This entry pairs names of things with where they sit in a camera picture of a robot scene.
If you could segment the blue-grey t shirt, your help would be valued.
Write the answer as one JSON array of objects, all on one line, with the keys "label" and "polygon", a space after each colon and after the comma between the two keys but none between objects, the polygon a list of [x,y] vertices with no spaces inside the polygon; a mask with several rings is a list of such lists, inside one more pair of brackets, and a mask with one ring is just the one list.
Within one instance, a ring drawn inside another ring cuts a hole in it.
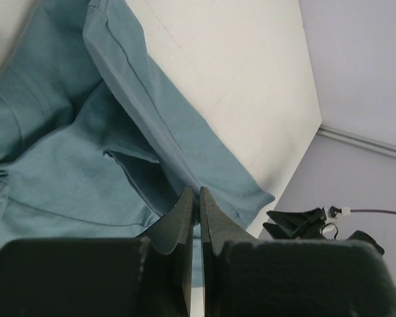
[{"label": "blue-grey t shirt", "polygon": [[0,74],[0,249],[133,238],[188,186],[241,227],[274,200],[149,56],[126,2],[38,2]]}]

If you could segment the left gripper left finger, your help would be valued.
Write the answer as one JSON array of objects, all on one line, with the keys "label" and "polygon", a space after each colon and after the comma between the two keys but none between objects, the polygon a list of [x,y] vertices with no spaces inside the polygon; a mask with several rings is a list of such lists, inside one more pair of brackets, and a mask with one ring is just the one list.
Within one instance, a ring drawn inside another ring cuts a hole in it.
[{"label": "left gripper left finger", "polygon": [[0,316],[189,316],[193,204],[135,238],[14,240],[0,249]]}]

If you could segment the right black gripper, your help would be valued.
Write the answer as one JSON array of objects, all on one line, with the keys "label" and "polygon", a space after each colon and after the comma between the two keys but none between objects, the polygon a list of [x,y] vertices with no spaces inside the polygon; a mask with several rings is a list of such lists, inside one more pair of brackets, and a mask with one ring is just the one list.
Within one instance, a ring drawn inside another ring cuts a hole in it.
[{"label": "right black gripper", "polygon": [[[264,223],[263,228],[273,239],[322,239],[328,240],[324,235],[326,229],[333,228],[334,235],[331,240],[337,240],[339,228],[335,223],[325,222],[325,211],[321,208],[312,209],[301,213],[291,213],[283,211],[268,211],[267,215],[274,223]],[[357,240],[366,242],[373,246],[380,255],[385,254],[385,250],[374,238],[364,231],[354,231],[347,240]]]}]

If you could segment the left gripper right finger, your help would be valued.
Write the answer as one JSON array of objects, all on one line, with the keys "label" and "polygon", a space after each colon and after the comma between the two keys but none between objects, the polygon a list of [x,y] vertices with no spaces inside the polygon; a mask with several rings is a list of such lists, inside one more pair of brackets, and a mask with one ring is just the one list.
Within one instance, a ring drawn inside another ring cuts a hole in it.
[{"label": "left gripper right finger", "polygon": [[396,289],[361,240],[260,241],[199,195],[205,316],[396,316]]}]

